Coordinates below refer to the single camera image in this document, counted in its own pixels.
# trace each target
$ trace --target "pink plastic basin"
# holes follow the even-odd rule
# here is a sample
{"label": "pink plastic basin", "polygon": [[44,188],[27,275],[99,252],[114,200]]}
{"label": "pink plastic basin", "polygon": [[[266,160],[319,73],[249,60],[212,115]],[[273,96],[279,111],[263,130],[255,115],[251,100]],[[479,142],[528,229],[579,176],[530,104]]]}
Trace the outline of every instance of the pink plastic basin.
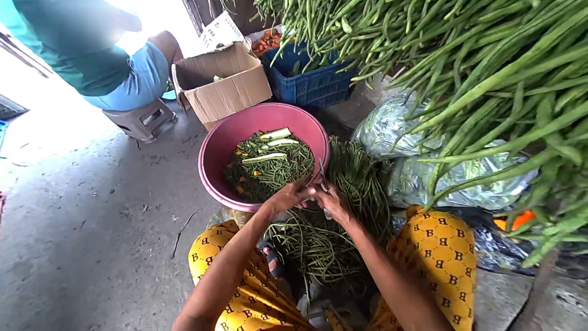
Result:
{"label": "pink plastic basin", "polygon": [[244,202],[233,191],[224,169],[236,145],[257,131],[273,131],[288,127],[304,141],[315,156],[315,170],[310,181],[319,176],[319,158],[329,164],[330,145],[325,128],[308,112],[287,104],[269,102],[246,108],[226,117],[208,133],[198,155],[198,171],[206,191],[229,208],[254,213],[261,204]]}

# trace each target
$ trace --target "yellow patterned clothing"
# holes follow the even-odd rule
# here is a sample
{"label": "yellow patterned clothing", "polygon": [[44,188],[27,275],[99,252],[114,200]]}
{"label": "yellow patterned clothing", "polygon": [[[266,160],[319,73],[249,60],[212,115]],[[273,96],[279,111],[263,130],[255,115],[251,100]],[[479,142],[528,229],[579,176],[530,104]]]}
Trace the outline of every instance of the yellow patterned clothing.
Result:
{"label": "yellow patterned clothing", "polygon": [[[212,226],[192,244],[188,256],[194,285],[215,256],[239,231],[233,220]],[[279,289],[269,272],[268,261],[259,250],[251,250],[241,283],[216,322],[216,331],[309,330],[313,327]]]}
{"label": "yellow patterned clothing", "polygon": [[[455,330],[473,324],[476,253],[474,235],[467,224],[447,213],[411,205],[406,224],[386,250],[411,279],[419,280]],[[380,298],[368,330],[402,330]]]}
{"label": "yellow patterned clothing", "polygon": [[[407,275],[419,279],[456,330],[471,330],[476,255],[473,232],[451,214],[409,206],[407,223],[388,244],[387,251]],[[212,226],[202,233],[188,256],[194,284],[214,257],[239,230],[233,220]],[[335,330],[348,327],[330,319]],[[217,331],[309,330],[313,327],[294,303],[278,289],[267,259],[252,250],[235,295],[216,324]],[[380,299],[368,330],[402,330],[384,299]]]}

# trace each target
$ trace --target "sandal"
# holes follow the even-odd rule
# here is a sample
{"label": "sandal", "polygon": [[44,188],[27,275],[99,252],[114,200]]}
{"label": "sandal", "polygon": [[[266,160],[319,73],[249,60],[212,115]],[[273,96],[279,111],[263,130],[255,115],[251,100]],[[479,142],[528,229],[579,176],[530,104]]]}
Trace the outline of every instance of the sandal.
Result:
{"label": "sandal", "polygon": [[284,275],[286,274],[286,270],[284,268],[284,263],[282,260],[282,256],[278,253],[278,251],[275,249],[275,247],[270,244],[270,243],[265,243],[263,244],[259,250],[265,254],[265,252],[263,251],[264,248],[268,247],[271,252],[266,256],[268,259],[268,265],[271,261],[276,260],[276,267],[271,270],[271,274],[274,278],[280,278],[280,277],[284,277]]}

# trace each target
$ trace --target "gray floor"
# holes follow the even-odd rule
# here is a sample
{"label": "gray floor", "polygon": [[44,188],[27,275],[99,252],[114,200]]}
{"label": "gray floor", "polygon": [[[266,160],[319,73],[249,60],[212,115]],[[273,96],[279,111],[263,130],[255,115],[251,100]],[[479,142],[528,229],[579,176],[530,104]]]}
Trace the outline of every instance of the gray floor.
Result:
{"label": "gray floor", "polygon": [[[220,207],[198,177],[204,128],[180,116],[137,144],[73,91],[57,99],[44,84],[0,154],[0,329],[171,329],[193,288],[189,246]],[[327,114],[355,126],[372,108],[357,90]],[[479,270],[477,329],[504,330],[531,282]],[[550,292],[537,330],[585,329],[586,284],[563,279]]]}

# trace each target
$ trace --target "woman's right hand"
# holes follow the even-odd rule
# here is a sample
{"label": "woman's right hand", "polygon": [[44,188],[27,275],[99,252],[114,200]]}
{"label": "woman's right hand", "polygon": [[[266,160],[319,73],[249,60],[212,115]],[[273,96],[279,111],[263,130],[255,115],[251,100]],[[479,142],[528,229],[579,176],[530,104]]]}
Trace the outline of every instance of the woman's right hand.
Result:
{"label": "woman's right hand", "polygon": [[349,210],[343,193],[331,182],[327,182],[327,188],[329,191],[325,192],[320,186],[315,186],[316,192],[313,194],[313,197],[319,203],[319,206],[327,209],[333,216],[333,219],[344,227],[350,221],[355,220],[355,216]]}

